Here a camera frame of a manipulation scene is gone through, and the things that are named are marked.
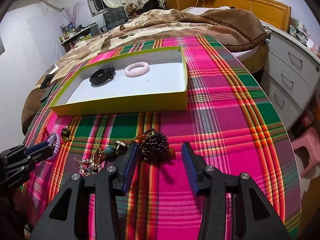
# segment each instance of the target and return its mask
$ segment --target white drawer cabinet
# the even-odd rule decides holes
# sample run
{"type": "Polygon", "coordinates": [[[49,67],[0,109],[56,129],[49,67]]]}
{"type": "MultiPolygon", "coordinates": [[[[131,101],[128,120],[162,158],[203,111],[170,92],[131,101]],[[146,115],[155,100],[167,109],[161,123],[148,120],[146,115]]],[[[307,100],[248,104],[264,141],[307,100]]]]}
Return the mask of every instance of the white drawer cabinet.
{"type": "Polygon", "coordinates": [[[287,63],[313,90],[315,89],[320,76],[319,64],[309,54],[296,46],[291,40],[276,32],[272,33],[272,42],[270,43],[269,50],[272,54],[287,63]]]}
{"type": "Polygon", "coordinates": [[[302,114],[302,109],[292,97],[266,72],[263,73],[260,86],[275,108],[283,126],[291,128],[302,114]]]}
{"type": "Polygon", "coordinates": [[[288,130],[307,108],[320,80],[320,59],[273,26],[261,87],[288,130]]]}
{"type": "Polygon", "coordinates": [[[270,52],[264,71],[288,92],[301,109],[307,107],[306,97],[312,94],[313,90],[292,68],[270,52]]]}

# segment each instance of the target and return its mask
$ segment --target drawer handle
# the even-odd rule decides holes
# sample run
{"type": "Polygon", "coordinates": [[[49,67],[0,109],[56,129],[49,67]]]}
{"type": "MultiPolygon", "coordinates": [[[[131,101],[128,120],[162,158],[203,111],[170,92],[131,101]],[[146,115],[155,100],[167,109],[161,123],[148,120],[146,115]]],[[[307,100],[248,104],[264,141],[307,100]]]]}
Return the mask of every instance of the drawer handle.
{"type": "Polygon", "coordinates": [[[284,100],[282,100],[282,99],[276,94],[276,92],[275,92],[275,100],[276,100],[276,103],[277,103],[281,108],[284,107],[284,100]],[[282,106],[280,106],[280,105],[278,104],[276,97],[280,99],[280,101],[282,102],[282,106]]]}
{"type": "Polygon", "coordinates": [[[295,57],[297,60],[299,60],[299,61],[300,61],[301,68],[302,68],[302,60],[301,60],[301,59],[299,59],[297,56],[293,55],[290,51],[288,51],[288,53],[289,53],[289,57],[290,57],[290,55],[292,55],[293,57],[295,57]]]}
{"type": "Polygon", "coordinates": [[[290,80],[290,78],[288,78],[285,74],[283,74],[282,72],[281,72],[281,75],[283,75],[287,80],[289,80],[291,83],[292,83],[292,85],[293,85],[293,81],[292,80],[290,80]]]}

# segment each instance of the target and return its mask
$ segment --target green bead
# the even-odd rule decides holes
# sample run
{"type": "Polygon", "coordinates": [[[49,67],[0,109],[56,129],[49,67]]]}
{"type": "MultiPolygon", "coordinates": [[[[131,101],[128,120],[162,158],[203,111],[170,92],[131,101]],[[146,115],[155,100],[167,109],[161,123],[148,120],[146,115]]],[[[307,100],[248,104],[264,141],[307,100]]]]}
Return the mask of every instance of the green bead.
{"type": "Polygon", "coordinates": [[[116,156],[116,152],[114,150],[114,146],[113,145],[108,145],[104,149],[104,154],[106,155],[107,158],[116,156]]]}

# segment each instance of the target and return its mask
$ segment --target pink coiled hair tie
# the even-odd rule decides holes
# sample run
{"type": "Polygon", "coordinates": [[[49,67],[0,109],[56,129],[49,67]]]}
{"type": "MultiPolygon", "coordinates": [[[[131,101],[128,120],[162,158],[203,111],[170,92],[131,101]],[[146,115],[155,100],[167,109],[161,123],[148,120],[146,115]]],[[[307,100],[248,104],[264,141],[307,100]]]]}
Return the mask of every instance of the pink coiled hair tie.
{"type": "Polygon", "coordinates": [[[142,76],[143,74],[147,73],[150,70],[150,66],[147,62],[137,62],[130,64],[124,69],[124,74],[127,77],[139,77],[142,76]],[[132,70],[136,67],[143,67],[137,70],[132,70]]]}
{"type": "Polygon", "coordinates": [[[49,147],[51,147],[53,149],[53,154],[51,157],[47,158],[48,161],[53,161],[59,151],[60,151],[60,144],[61,144],[61,138],[58,134],[56,134],[55,132],[53,132],[46,140],[49,143],[49,147]]]}

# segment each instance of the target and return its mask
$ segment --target desk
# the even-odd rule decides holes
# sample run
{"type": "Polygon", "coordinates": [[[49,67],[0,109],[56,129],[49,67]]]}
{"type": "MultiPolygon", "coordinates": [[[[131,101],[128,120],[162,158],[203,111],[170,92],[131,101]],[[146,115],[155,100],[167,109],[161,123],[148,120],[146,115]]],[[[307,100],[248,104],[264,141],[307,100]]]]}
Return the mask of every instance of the desk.
{"type": "Polygon", "coordinates": [[[100,35],[98,24],[94,23],[94,24],[89,25],[88,27],[84,28],[82,31],[77,32],[72,37],[66,39],[64,42],[62,42],[61,45],[63,46],[66,53],[76,45],[75,41],[80,34],[86,36],[90,33],[90,31],[91,31],[93,37],[100,35]]]}

